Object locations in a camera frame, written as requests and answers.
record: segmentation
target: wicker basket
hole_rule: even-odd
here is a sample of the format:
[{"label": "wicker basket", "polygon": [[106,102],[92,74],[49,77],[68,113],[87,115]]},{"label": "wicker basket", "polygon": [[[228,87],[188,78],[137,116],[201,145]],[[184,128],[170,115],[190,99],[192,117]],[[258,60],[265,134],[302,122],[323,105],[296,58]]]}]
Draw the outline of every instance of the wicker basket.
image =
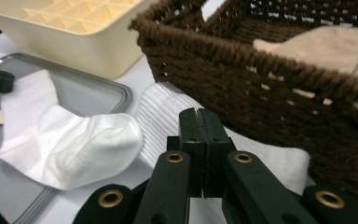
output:
[{"label": "wicker basket", "polygon": [[306,149],[317,183],[358,198],[358,78],[252,47],[256,38],[283,42],[322,25],[358,27],[358,0],[227,0],[207,21],[203,4],[161,1],[132,22],[155,80],[182,89],[238,133]]}]

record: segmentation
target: gray tray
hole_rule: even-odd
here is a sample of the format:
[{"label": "gray tray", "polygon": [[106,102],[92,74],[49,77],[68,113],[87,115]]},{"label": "gray tray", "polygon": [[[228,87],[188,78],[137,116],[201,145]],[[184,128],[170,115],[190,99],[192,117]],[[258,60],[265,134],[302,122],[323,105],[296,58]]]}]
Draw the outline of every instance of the gray tray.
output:
[{"label": "gray tray", "polygon": [[[131,89],[107,79],[24,54],[0,60],[0,70],[16,78],[44,69],[50,72],[60,105],[78,116],[122,113],[131,103]],[[0,146],[2,141],[3,127],[0,126]],[[0,161],[0,213],[7,222],[30,223],[56,192]]]}]

